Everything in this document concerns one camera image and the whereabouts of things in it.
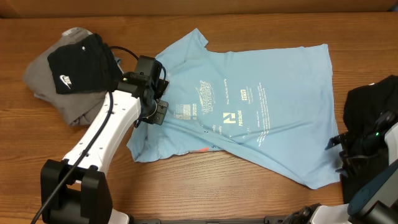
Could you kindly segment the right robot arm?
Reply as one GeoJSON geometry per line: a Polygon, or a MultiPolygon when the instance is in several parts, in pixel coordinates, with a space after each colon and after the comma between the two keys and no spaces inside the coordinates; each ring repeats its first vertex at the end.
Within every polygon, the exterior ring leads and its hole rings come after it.
{"type": "Polygon", "coordinates": [[[314,204],[277,223],[397,223],[397,112],[381,113],[368,134],[348,131],[331,138],[327,148],[339,144],[343,167],[337,172],[345,177],[364,174],[384,151],[388,152],[389,166],[359,189],[348,204],[314,204]]]}

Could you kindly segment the light blue printed t-shirt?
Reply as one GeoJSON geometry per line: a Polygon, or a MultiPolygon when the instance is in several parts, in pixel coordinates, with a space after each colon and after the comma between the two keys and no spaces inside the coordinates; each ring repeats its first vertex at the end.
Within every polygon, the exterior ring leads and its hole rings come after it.
{"type": "Polygon", "coordinates": [[[157,55],[169,106],[160,126],[132,132],[133,159],[224,150],[311,189],[338,182],[328,46],[218,53],[207,43],[193,30],[157,55]]]}

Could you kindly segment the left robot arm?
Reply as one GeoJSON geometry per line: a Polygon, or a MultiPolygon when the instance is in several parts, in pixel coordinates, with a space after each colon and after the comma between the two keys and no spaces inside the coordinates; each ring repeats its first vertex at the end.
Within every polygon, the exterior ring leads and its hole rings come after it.
{"type": "Polygon", "coordinates": [[[97,117],[61,161],[49,159],[40,173],[42,206],[33,222],[133,223],[113,207],[106,174],[130,126],[161,125],[168,104],[161,99],[169,81],[128,72],[107,92],[97,117]]]}

